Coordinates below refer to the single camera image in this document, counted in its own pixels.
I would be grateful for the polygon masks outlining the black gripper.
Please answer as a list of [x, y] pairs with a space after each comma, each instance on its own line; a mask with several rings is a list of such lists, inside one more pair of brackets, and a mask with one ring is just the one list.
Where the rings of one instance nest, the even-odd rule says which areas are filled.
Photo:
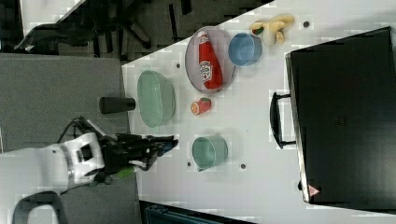
[[109, 135], [99, 139], [99, 145], [105, 162], [101, 172], [114, 175], [126, 168], [148, 171], [156, 162], [156, 150], [166, 153], [178, 145], [173, 136], [141, 135], [118, 133], [116, 137]]

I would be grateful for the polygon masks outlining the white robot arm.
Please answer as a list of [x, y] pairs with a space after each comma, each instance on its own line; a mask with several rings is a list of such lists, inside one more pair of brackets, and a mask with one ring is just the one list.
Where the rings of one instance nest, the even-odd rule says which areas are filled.
[[42, 148], [1, 154], [1, 224], [29, 224], [39, 207], [55, 224], [67, 224], [61, 195], [92, 182], [107, 182], [128, 168], [147, 171], [178, 144], [173, 136], [121, 134], [115, 138], [85, 133]]

